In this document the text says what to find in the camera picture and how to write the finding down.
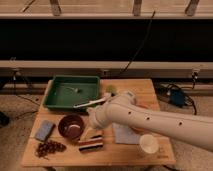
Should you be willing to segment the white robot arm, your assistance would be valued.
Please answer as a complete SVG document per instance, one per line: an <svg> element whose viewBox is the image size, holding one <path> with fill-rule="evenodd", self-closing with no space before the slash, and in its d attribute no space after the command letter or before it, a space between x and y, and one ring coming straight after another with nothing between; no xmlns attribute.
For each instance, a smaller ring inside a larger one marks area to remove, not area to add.
<svg viewBox="0 0 213 171"><path fill-rule="evenodd" d="M213 152L213 117L156 111L135 103L132 92L119 93L102 105L88 107L89 123L94 129L111 123L143 128Z"/></svg>

